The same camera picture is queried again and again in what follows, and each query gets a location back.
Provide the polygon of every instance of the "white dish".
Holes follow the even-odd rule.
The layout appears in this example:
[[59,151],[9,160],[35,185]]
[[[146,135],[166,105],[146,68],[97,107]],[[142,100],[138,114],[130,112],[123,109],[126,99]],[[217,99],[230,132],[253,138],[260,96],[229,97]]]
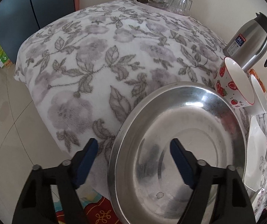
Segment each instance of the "white dish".
[[267,101],[264,92],[254,75],[250,76],[250,81],[255,94],[255,103],[244,109],[249,115],[264,114],[267,112]]
[[260,188],[267,140],[255,116],[251,117],[247,142],[247,161],[244,184],[253,191]]
[[191,16],[191,15],[184,16],[184,15],[180,15],[180,14],[176,14],[176,13],[171,13],[171,12],[168,12],[166,10],[162,10],[162,9],[159,9],[159,8],[156,8],[156,7],[152,7],[152,6],[149,6],[147,4],[138,2],[137,0],[133,0],[133,2],[136,3],[137,5],[139,5],[142,8],[148,9],[151,12],[160,13],[160,14],[167,15],[167,16],[170,16],[170,17],[179,16],[178,18],[185,19],[185,18],[189,18]]

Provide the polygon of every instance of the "table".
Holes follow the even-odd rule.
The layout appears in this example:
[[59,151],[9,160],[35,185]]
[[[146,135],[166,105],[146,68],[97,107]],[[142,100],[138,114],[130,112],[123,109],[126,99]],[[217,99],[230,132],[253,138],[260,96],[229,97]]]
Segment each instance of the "table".
[[[169,83],[214,88],[224,47],[216,33],[192,17],[118,0],[69,14],[30,36],[18,52],[15,79],[27,84],[43,122],[70,156],[90,137],[98,140],[88,181],[108,198],[110,152],[131,110]],[[247,136],[249,116],[244,109],[236,112]],[[267,115],[258,116],[258,122],[267,134]],[[262,185],[267,191],[267,164]]]

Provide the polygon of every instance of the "white plate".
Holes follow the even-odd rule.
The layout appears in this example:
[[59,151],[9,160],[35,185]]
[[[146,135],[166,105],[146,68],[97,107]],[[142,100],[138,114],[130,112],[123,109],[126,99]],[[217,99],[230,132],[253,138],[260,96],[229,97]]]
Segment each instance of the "white plate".
[[252,116],[247,142],[247,161],[244,184],[253,191],[257,191],[260,188],[266,150],[266,136],[260,129],[256,116]]

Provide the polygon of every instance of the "metal plate rim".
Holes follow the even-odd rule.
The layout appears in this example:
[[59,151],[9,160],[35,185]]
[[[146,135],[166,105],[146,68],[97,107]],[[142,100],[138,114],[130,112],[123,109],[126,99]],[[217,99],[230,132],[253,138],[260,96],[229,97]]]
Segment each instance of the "metal plate rim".
[[[176,88],[182,88],[182,87],[196,87],[196,88],[200,88],[200,89],[204,89],[206,91],[209,91],[210,93],[213,93],[214,95],[219,97],[222,101],[224,101],[224,103],[231,109],[232,113],[234,114],[235,118],[238,121],[238,124],[241,126],[241,122],[240,122],[235,110],[231,107],[231,105],[220,94],[218,94],[216,91],[212,90],[211,88],[209,88],[203,84],[193,83],[193,82],[171,83],[171,84],[168,84],[166,86],[163,86],[163,87],[155,90],[154,92],[152,92],[151,94],[146,96],[143,100],[141,100],[141,102],[139,102],[138,105],[130,112],[129,116],[126,118],[126,120],[122,124],[121,128],[119,129],[119,132],[118,132],[118,134],[115,138],[114,144],[112,146],[112,151],[111,151],[111,155],[110,155],[110,159],[109,159],[109,167],[108,167],[109,198],[110,198],[114,212],[116,213],[117,217],[119,218],[119,220],[123,224],[132,224],[132,223],[130,223],[126,219],[126,217],[122,211],[122,208],[121,208],[120,203],[118,201],[116,182],[115,182],[116,163],[117,163],[117,159],[119,156],[119,151],[120,151],[122,142],[126,136],[128,129],[130,128],[131,124],[133,123],[134,119],[136,118],[136,116],[142,111],[142,109],[144,107],[146,107],[146,105],[148,103],[150,103],[153,99],[155,99],[156,97],[158,97],[159,95],[163,94],[166,91],[173,90]],[[245,157],[244,157],[245,158],[245,165],[244,165],[243,176],[242,176],[242,181],[243,181],[244,175],[245,175],[246,161],[247,161],[247,157],[246,157],[247,156],[247,149],[246,149],[245,133],[244,133],[242,127],[240,127],[240,129],[241,129],[243,140],[244,140],[244,151],[245,151]]]

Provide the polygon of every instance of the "blue cabinet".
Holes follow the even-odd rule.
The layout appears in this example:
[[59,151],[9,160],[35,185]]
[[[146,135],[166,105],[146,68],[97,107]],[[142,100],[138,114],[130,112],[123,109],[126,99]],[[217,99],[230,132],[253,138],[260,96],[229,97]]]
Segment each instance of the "blue cabinet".
[[2,0],[0,45],[15,63],[18,50],[28,37],[74,11],[73,0]]

